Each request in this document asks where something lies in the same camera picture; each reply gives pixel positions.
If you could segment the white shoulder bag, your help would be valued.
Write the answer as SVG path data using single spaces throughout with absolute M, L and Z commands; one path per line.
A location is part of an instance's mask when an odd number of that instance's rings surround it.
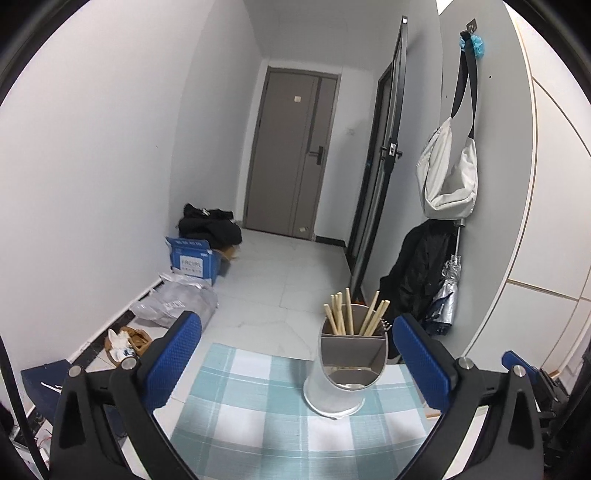
M 416 166 L 416 176 L 424 215 L 433 220 L 460 221 L 468 218 L 476 205 L 479 187 L 475 129 L 468 132 L 460 154 L 452 155 L 453 120 L 464 96 L 470 95 L 472 120 L 478 109 L 479 47 L 473 33 L 460 33 L 460 62 L 450 116 L 433 132 Z

